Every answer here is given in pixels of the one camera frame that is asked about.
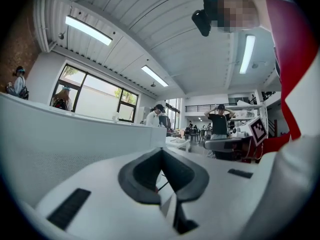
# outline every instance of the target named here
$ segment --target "baseball cap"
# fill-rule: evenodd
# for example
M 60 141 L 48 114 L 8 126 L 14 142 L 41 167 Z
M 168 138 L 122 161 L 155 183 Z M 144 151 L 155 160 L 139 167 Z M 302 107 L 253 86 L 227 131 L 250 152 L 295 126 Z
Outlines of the baseball cap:
M 157 109 L 160 110 L 161 112 L 165 111 L 164 106 L 162 106 L 161 104 L 155 105 L 155 108 L 157 108 Z
M 220 104 L 220 105 L 218 106 L 218 110 L 225 110 L 225 105 Z

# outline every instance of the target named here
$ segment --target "brick wall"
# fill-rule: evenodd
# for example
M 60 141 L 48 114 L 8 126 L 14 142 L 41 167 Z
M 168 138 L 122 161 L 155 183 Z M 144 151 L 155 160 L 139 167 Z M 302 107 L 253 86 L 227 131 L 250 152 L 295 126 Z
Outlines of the brick wall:
M 28 0 L 12 23 L 0 48 L 0 92 L 7 83 L 14 83 L 12 73 L 17 66 L 25 69 L 25 78 L 41 52 L 35 36 L 33 1 Z

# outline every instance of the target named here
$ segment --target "ceiling light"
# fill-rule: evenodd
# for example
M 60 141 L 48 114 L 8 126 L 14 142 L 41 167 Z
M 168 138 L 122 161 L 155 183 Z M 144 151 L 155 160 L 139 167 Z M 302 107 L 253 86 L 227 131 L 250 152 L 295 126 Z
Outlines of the ceiling light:
M 71 16 L 65 17 L 65 24 L 76 28 L 77 30 L 80 30 L 89 36 L 99 40 L 100 42 L 104 43 L 105 45 L 109 45 L 112 41 L 112 38 L 109 36 L 105 35 L 104 33 L 100 32 L 99 30 L 96 30 L 92 26 L 76 19 Z
M 245 74 L 247 72 L 252 52 L 254 51 L 254 46 L 255 46 L 255 41 L 256 37 L 252 34 L 248 34 L 246 36 L 246 41 L 245 41 L 245 50 L 244 50 L 244 55 L 243 55 L 243 60 L 240 68 L 240 74 Z
M 163 81 L 155 72 L 153 72 L 147 65 L 143 66 L 141 69 L 154 80 L 156 80 L 159 84 L 161 84 L 163 87 L 168 86 L 168 84 L 165 81 Z

